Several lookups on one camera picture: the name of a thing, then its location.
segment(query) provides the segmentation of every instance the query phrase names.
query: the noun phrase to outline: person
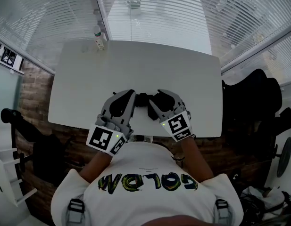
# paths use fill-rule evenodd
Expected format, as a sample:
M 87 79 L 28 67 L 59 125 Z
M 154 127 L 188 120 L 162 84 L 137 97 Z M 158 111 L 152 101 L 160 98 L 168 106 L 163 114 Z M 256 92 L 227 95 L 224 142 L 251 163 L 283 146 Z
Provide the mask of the person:
M 57 188 L 51 202 L 54 223 L 67 225 L 65 211 L 79 198 L 89 214 L 85 224 L 92 226 L 217 225 L 216 201 L 223 199 L 230 225 L 240 225 L 241 202 L 227 175 L 214 176 L 192 136 L 180 142 L 188 173 L 155 143 L 125 143 L 114 157 L 98 151 Z

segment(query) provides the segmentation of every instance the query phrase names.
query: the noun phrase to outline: black office chair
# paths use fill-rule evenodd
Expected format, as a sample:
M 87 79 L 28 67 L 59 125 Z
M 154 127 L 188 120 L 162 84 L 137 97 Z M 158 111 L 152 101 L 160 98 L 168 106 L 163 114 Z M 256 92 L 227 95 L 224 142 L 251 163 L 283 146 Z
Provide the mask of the black office chair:
M 256 69 L 235 85 L 223 84 L 223 131 L 233 121 L 262 121 L 282 107 L 282 93 L 276 79 Z
M 63 145 L 54 134 L 43 135 L 34 125 L 25 121 L 21 113 L 16 110 L 3 109 L 1 119 L 4 123 L 11 124 L 13 133 L 17 129 L 27 141 L 34 142 L 32 155 L 25 156 L 23 153 L 19 155 L 21 171 L 25 172 L 25 163 L 33 160 L 34 175 L 58 186 L 65 177 L 65 149 L 72 138 Z M 75 166 L 84 165 L 84 163 L 67 162 Z
M 276 155 L 276 137 L 291 129 L 291 108 L 286 108 L 280 117 L 263 120 L 256 132 L 227 132 L 227 143 L 236 148 L 238 154 L 253 154 L 259 160 L 272 160 Z

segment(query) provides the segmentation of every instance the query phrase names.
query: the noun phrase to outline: white table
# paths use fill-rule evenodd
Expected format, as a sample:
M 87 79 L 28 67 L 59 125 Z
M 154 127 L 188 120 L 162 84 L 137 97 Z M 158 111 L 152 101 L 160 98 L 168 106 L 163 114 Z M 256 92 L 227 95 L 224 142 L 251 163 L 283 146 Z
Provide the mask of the white table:
M 191 112 L 197 137 L 219 137 L 222 130 L 222 82 L 217 57 L 166 45 L 109 41 L 98 50 L 92 40 L 64 45 L 53 82 L 49 122 L 89 129 L 113 92 L 134 89 L 177 93 Z M 169 136 L 147 108 L 135 108 L 136 135 Z

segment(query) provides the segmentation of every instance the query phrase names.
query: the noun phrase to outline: white device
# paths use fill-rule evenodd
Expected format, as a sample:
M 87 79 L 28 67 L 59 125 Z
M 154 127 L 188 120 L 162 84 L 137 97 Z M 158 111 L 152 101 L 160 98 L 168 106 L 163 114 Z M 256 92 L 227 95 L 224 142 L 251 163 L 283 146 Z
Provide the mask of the white device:
M 95 43 L 97 44 L 97 46 L 100 50 L 104 50 L 104 44 L 103 44 L 104 38 L 103 38 L 103 35 L 101 33 L 100 27 L 98 25 L 95 25 L 93 27 L 93 31 L 95 34 Z
M 111 156 L 115 156 L 126 141 L 123 133 L 93 124 L 89 130 L 86 144 Z

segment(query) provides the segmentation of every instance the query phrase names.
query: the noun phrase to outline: strap buckle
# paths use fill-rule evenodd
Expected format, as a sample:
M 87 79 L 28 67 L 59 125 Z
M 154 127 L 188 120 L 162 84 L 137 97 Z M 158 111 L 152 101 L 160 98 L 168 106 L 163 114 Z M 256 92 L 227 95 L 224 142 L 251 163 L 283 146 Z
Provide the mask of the strap buckle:
M 84 214 L 84 203 L 78 198 L 71 199 L 68 205 L 69 222 L 81 223 Z
M 223 200 L 223 199 L 218 199 L 216 201 L 216 208 L 217 209 L 227 209 L 228 208 L 228 203 L 227 201 Z

